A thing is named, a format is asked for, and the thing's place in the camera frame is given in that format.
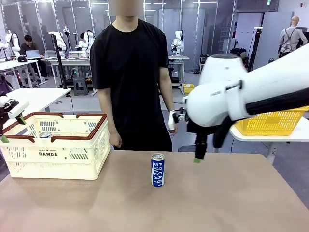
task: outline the seated person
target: seated person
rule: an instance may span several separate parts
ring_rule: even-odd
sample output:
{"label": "seated person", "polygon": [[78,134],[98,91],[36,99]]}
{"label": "seated person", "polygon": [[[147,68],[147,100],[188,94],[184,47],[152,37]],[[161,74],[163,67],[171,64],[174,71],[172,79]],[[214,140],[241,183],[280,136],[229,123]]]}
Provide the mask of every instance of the seated person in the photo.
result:
{"label": "seated person", "polygon": [[[39,50],[38,49],[38,46],[32,42],[32,37],[30,35],[26,35],[25,37],[25,43],[23,43],[21,46],[20,46],[20,54],[21,55],[26,55],[26,51],[33,51],[33,50]],[[37,65],[36,64],[31,64],[35,73],[36,74],[39,74],[38,72],[38,68],[37,68]],[[46,71],[46,63],[44,61],[41,61],[39,60],[38,61],[38,66],[40,68],[40,71],[41,71],[41,77],[43,78],[43,80],[46,79],[47,77],[47,71]]]}

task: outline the can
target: can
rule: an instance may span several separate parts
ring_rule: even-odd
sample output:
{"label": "can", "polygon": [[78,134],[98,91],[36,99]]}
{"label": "can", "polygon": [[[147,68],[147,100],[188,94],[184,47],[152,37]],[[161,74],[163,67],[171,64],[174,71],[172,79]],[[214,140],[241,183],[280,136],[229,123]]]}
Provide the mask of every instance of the can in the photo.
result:
{"label": "can", "polygon": [[40,138],[48,139],[48,138],[50,138],[50,137],[52,137],[51,132],[42,132],[42,133],[40,134]]}
{"label": "can", "polygon": [[151,184],[155,187],[164,185],[164,163],[163,154],[153,154],[151,156]]}

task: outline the door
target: door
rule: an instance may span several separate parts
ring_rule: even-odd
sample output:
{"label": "door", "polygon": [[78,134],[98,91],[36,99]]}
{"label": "door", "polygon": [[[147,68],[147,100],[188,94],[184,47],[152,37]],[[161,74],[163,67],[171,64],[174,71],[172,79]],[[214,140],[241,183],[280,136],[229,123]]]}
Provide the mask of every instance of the door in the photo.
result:
{"label": "door", "polygon": [[278,58],[279,36],[283,29],[291,25],[293,12],[265,12],[263,29],[256,51],[253,69],[266,64],[270,58]]}

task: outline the laptop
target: laptop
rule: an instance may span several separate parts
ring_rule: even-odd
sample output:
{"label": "laptop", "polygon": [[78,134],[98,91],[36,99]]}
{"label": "laptop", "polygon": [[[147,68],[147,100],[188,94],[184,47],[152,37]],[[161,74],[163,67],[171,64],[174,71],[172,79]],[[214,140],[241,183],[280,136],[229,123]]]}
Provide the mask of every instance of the laptop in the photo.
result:
{"label": "laptop", "polygon": [[27,58],[41,57],[38,50],[26,51]]}

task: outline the pocari sweat can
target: pocari sweat can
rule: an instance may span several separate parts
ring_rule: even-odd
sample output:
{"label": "pocari sweat can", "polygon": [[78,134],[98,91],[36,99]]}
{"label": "pocari sweat can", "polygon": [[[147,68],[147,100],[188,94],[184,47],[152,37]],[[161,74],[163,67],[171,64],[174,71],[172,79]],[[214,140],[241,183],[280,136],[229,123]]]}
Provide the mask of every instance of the pocari sweat can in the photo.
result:
{"label": "pocari sweat can", "polygon": [[151,156],[151,184],[155,187],[164,185],[164,161],[163,154],[153,154]]}

